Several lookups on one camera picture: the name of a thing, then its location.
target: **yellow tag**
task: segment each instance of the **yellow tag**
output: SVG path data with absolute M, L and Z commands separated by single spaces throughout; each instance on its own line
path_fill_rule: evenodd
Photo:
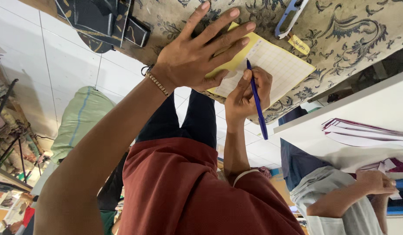
M 310 48 L 306 43 L 304 43 L 300 38 L 293 34 L 293 36 L 288 40 L 290 45 L 294 46 L 298 51 L 302 52 L 302 54 L 307 55 L 310 52 Z

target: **beaded bracelet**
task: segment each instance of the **beaded bracelet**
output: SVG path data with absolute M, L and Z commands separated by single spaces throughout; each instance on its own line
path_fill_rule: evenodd
M 155 77 L 150 72 L 147 71 L 145 73 L 145 76 L 148 76 L 149 78 L 151 78 L 152 81 L 159 87 L 159 89 L 161 89 L 161 91 L 164 93 L 165 96 L 167 96 L 167 97 L 170 96 L 170 94 L 168 94 L 168 91 L 165 89 L 165 87 L 163 87 L 161 85 L 161 83 L 159 83 L 158 80 L 155 79 Z

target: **pen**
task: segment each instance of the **pen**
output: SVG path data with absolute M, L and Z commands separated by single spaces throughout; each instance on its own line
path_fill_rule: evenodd
M 252 70 L 251 63 L 248 59 L 247 59 L 247 69 Z M 252 95 L 254 96 L 254 99 L 255 99 L 255 105 L 257 107 L 258 121 L 260 123 L 262 136 L 264 136 L 264 140 L 267 140 L 268 133 L 267 133 L 266 121 L 264 120 L 264 116 L 262 115 L 260 98 L 258 97 L 257 86 L 255 84 L 254 75 L 252 75 L 252 78 L 251 78 L 251 88 L 252 88 Z

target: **patterned tablecloth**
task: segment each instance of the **patterned tablecloth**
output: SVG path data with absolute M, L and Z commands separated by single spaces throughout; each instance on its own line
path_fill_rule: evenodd
M 154 64 L 162 48 L 179 35 L 185 20 L 202 2 L 135 0 L 133 15 L 150 27 L 152 33 L 145 48 L 124 51 L 144 64 Z M 294 50 L 286 40 L 274 37 L 274 29 L 290 0 L 212 0 L 211 3 L 201 29 L 218 19 L 221 12 L 238 7 L 241 14 L 237 23 L 255 21 L 255 33 L 316 67 L 316 71 L 265 111 L 266 122 L 403 48 L 403 0 L 309 1 L 292 30 L 309 45 L 311 52 L 307 56 Z M 220 103 L 226 100 L 204 93 Z M 257 123 L 257 116 L 249 118 Z

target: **grid paper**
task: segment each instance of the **grid paper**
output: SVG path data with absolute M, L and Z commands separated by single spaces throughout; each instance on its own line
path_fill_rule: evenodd
M 246 59 L 250 60 L 252 67 L 261 67 L 273 76 L 270 92 L 271 105 L 315 70 L 313 66 L 288 51 L 270 45 L 264 39 L 259 39 L 236 70 L 231 71 L 222 80 L 220 86 L 215 88 L 215 94 L 227 97 L 235 89 L 247 68 Z

